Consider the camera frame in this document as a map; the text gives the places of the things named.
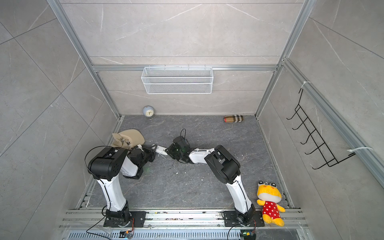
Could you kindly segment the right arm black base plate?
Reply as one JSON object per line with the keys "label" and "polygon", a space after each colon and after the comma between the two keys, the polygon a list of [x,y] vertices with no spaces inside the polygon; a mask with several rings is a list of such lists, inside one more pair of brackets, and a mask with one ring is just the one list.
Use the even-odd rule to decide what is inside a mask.
{"label": "right arm black base plate", "polygon": [[253,215],[243,215],[236,211],[221,212],[226,227],[264,227],[265,222],[261,211],[253,211]]}

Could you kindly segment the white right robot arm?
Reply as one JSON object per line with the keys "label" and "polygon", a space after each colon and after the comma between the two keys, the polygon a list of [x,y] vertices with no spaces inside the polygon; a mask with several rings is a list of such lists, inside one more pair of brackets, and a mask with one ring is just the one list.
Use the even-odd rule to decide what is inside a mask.
{"label": "white right robot arm", "polygon": [[242,183],[240,163],[222,145],[213,149],[192,149],[185,137],[179,136],[165,149],[172,159],[184,164],[207,164],[216,178],[224,183],[234,201],[235,212],[241,221],[248,221],[255,206],[246,194]]}

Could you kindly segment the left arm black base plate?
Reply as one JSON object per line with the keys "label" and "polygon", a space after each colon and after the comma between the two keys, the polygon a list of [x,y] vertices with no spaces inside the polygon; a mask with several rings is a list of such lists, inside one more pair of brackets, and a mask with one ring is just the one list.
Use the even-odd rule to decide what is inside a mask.
{"label": "left arm black base plate", "polygon": [[147,212],[145,211],[111,212],[107,210],[106,220],[103,226],[112,228],[128,228],[134,226],[135,228],[142,228],[146,215]]}

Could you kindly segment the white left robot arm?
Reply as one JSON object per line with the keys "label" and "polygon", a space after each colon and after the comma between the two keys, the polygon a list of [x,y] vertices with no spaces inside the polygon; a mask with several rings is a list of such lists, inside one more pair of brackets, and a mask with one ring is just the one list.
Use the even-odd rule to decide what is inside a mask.
{"label": "white left robot arm", "polygon": [[137,145],[131,150],[111,146],[93,149],[98,148],[101,151],[86,163],[86,167],[102,187],[107,201],[107,211],[121,212],[128,206],[128,202],[123,195],[119,176],[138,180],[144,172],[144,165],[154,161],[157,145],[150,147]]}

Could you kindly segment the white remote control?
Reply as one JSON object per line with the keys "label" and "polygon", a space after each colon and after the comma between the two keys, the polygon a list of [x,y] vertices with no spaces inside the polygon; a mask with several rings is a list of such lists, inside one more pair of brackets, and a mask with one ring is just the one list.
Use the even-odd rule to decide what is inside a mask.
{"label": "white remote control", "polygon": [[160,155],[163,155],[163,156],[167,156],[167,152],[166,152],[166,148],[165,147],[162,147],[162,146],[156,146],[156,149],[155,149],[156,153],[157,154],[160,154]]}

